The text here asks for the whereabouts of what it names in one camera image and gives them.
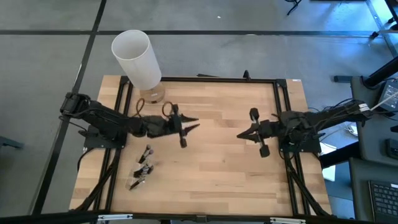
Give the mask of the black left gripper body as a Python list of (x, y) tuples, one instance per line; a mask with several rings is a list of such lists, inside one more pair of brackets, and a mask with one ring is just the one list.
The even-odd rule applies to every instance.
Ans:
[(159, 138), (178, 134), (181, 148), (187, 147), (186, 131), (182, 128), (182, 117), (178, 113), (177, 104), (171, 104), (171, 114), (167, 119), (156, 115), (145, 116), (145, 124), (147, 125), (147, 137)]

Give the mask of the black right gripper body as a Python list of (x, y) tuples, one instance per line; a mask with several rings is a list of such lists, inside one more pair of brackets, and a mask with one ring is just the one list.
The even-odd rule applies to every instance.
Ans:
[(269, 146), (265, 143), (265, 139), (277, 137), (276, 127), (278, 122), (277, 121), (270, 121), (270, 120), (259, 120), (259, 111), (257, 108), (251, 108), (249, 111), (249, 115), (251, 118), (252, 123), (259, 124), (259, 129), (256, 132), (260, 144), (259, 153), (262, 158), (268, 157), (270, 155)]

